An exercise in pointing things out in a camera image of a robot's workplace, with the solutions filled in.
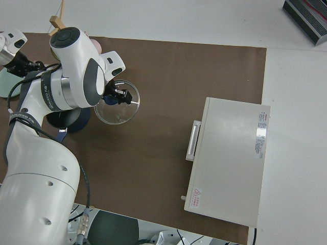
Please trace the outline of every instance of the brown mat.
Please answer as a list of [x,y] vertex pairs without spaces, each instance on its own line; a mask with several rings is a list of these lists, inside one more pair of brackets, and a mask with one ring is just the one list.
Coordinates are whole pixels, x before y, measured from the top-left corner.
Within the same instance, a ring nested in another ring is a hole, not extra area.
[[[53,63],[49,37],[27,34],[23,52],[31,60]],[[110,126],[91,110],[83,131],[64,144],[89,175],[91,204],[110,212],[144,219],[228,241],[247,243],[248,228],[186,212],[192,163],[185,160],[193,120],[201,120],[207,96],[261,103],[265,48],[129,39],[96,38],[103,52],[115,50],[126,64],[119,78],[141,95],[137,115]],[[8,114],[1,101],[1,144]],[[44,128],[57,130],[44,123]],[[0,164],[0,181],[6,167]],[[76,202],[84,204],[80,181]]]

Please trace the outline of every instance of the label sticker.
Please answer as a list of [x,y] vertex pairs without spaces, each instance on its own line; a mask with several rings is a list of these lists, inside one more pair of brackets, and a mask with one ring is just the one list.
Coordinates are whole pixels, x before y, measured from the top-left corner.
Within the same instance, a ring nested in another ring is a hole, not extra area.
[[254,147],[254,156],[258,159],[265,157],[265,143],[267,136],[267,126],[269,121],[269,115],[266,112],[259,114],[258,127],[256,129],[256,140]]
[[192,198],[191,198],[191,207],[198,208],[200,205],[202,190],[199,188],[193,188]]

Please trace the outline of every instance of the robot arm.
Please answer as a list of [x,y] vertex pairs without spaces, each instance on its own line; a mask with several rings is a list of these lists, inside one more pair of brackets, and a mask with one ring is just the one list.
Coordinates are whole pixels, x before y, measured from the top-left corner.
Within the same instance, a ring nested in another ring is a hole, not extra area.
[[21,120],[40,127],[51,112],[94,106],[125,65],[116,52],[99,55],[77,28],[62,29],[51,38],[51,49],[62,65],[55,72],[22,58],[19,49],[25,42],[19,32],[0,34],[0,65],[23,64],[24,72],[12,68],[13,73],[25,76],[35,70],[28,78],[40,76],[22,85],[18,107],[10,117],[4,152],[8,171],[0,188],[0,237],[3,245],[72,244],[67,221],[78,188],[78,161],[63,145],[39,137]]

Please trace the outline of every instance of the cable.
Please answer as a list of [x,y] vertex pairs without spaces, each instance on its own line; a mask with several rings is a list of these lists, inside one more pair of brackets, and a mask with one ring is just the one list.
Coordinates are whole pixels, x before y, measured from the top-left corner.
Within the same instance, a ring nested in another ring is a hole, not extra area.
[[[56,68],[52,69],[52,70],[51,70],[51,73],[54,73],[54,72],[57,71],[60,67],[61,67],[61,64],[59,64]],[[10,90],[10,92],[9,92],[9,94],[8,94],[8,97],[7,97],[7,107],[8,107],[8,111],[11,110],[11,108],[10,108],[10,99],[11,99],[11,95],[12,95],[12,93],[15,91],[15,89],[16,89],[20,84],[33,82],[34,80],[37,80],[37,79],[40,79],[40,78],[41,78],[41,75],[36,76],[36,77],[34,77],[34,78],[30,78],[30,79],[22,80],[22,81],[18,82],[17,84],[15,84],[15,86],[12,87],[12,89]]]
[[252,243],[252,245],[255,245],[255,240],[256,240],[256,228],[254,229],[254,236],[253,236],[253,243]]
[[194,244],[195,242],[197,242],[198,240],[200,240],[200,239],[202,239],[202,238],[204,238],[204,236],[201,236],[201,237],[199,237],[198,239],[194,240],[190,245]]
[[70,218],[70,219],[68,220],[68,223],[70,223],[70,222],[72,222],[73,220],[75,220],[75,219],[81,217],[81,216],[83,215],[83,213],[84,213],[84,212],[80,213],[79,215],[76,215],[74,218]]
[[78,162],[78,164],[80,165],[80,169],[81,169],[81,172],[83,174],[83,177],[84,177],[84,181],[85,181],[85,185],[86,185],[86,190],[87,190],[87,201],[86,201],[86,208],[90,208],[90,182],[88,181],[88,177],[86,175],[86,172],[83,168],[83,166],[80,164],[80,162]]
[[38,127],[30,124],[28,121],[25,121],[25,120],[23,120],[21,118],[15,118],[15,120],[18,121],[18,122],[20,122],[21,124],[26,125],[27,127],[30,127],[31,129],[34,129],[36,131],[36,133],[43,134],[46,137],[48,137],[49,139],[54,140],[54,141],[60,143],[55,137],[53,137],[52,135],[50,135],[47,132],[43,131],[42,129],[39,129]]
[[71,212],[71,214],[79,207],[80,205],[77,205],[76,208],[73,209],[73,211]]
[[177,229],[177,233],[178,233],[178,235],[179,235],[179,237],[180,237],[180,240],[182,241],[183,245],[185,245],[185,243],[184,243],[184,241],[183,241],[183,238],[182,238],[182,236],[180,235],[178,229]]

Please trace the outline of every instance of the black band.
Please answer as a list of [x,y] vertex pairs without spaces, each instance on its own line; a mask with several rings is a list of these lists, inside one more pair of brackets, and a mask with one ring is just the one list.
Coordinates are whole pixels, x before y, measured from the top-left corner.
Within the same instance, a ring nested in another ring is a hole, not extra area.
[[51,111],[60,111],[52,97],[51,71],[48,70],[41,75],[41,92],[43,100]]
[[32,124],[33,126],[37,128],[41,128],[41,125],[37,122],[37,120],[30,114],[25,112],[13,112],[10,114],[9,117],[9,123],[14,120],[15,118],[21,118],[24,121],[27,121],[28,123]]

